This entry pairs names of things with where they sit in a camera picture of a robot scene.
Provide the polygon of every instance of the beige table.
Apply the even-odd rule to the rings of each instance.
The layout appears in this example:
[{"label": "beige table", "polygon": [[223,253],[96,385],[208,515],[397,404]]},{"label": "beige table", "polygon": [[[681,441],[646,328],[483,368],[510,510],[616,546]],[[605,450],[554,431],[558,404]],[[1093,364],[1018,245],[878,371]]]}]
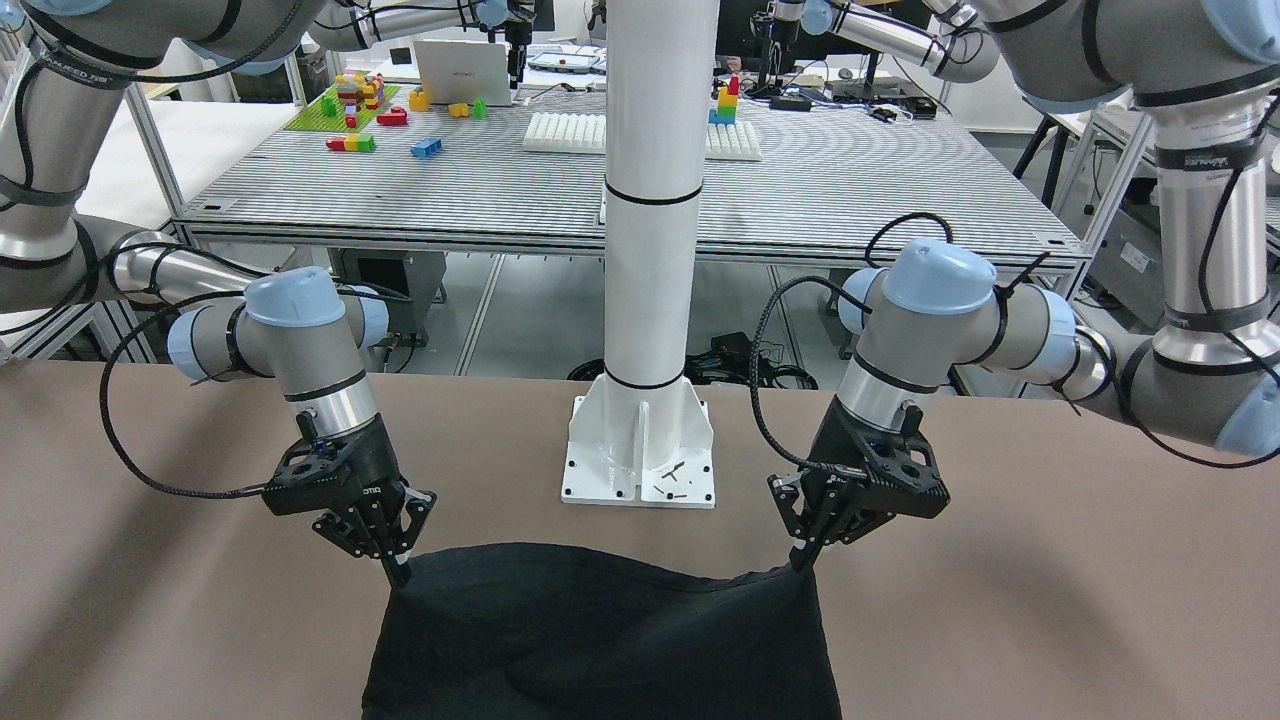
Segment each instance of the beige table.
[{"label": "beige table", "polygon": [[[97,420],[99,366],[0,368],[0,717],[357,717],[387,588],[256,500],[146,491]],[[269,382],[122,366],[122,437],[156,477],[264,479],[293,439]],[[403,471],[440,502],[420,550],[579,543],[735,575],[787,547],[782,470],[741,388],[707,388],[714,511],[557,500],[563,382],[374,377]],[[827,393],[767,392],[785,443]],[[954,501],[819,561],[850,717],[1277,717],[1276,468],[1199,470],[1061,404],[942,398]],[[780,669],[780,682],[785,682]]]}]

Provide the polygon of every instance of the white cylindrical post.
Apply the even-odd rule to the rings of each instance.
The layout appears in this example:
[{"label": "white cylindrical post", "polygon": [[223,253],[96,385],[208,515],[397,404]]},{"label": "white cylindrical post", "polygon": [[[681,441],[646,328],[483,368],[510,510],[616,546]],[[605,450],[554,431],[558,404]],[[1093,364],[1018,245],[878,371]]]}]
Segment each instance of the white cylindrical post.
[{"label": "white cylindrical post", "polygon": [[[682,373],[717,13],[716,0],[609,6],[605,375],[570,427],[566,501],[713,505],[710,425]],[[575,446],[603,452],[599,468]],[[589,475],[607,484],[588,491]]]}]

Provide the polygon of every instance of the silver laptop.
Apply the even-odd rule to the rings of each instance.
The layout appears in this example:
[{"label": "silver laptop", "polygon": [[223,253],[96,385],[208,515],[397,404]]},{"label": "silver laptop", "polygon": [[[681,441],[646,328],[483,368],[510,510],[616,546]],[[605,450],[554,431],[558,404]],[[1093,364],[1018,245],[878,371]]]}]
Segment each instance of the silver laptop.
[{"label": "silver laptop", "polygon": [[413,55],[422,88],[434,104],[511,105],[507,46],[502,42],[416,40]]}]

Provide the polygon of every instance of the black fabric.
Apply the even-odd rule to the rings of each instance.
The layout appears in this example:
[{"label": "black fabric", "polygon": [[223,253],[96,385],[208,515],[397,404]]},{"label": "black fabric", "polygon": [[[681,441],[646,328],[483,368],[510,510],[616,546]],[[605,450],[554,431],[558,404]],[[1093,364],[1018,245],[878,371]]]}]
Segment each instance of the black fabric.
[{"label": "black fabric", "polygon": [[812,571],[713,580],[550,544],[410,565],[365,720],[840,717]]}]

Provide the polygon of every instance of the green lego baseplate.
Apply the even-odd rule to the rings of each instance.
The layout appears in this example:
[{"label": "green lego baseplate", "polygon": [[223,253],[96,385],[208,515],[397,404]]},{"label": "green lego baseplate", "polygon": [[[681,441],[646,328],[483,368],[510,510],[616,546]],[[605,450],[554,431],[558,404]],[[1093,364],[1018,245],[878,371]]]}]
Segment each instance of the green lego baseplate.
[{"label": "green lego baseplate", "polygon": [[[360,132],[365,129],[365,126],[372,122],[376,115],[380,115],[390,109],[392,97],[399,92],[398,85],[384,85],[383,95],[387,99],[383,106],[376,110],[357,110],[356,111],[356,127],[347,127],[347,114],[346,108],[343,108],[342,101],[338,100],[338,87],[330,86],[324,91],[324,95],[316,97],[310,105],[302,109],[292,120],[289,120],[284,129],[301,129],[301,131],[315,131],[315,132],[337,132],[342,135],[348,135],[352,132]],[[334,102],[338,104],[338,115],[330,118],[324,114],[324,109],[320,108],[320,102],[325,97],[333,97]]]}]

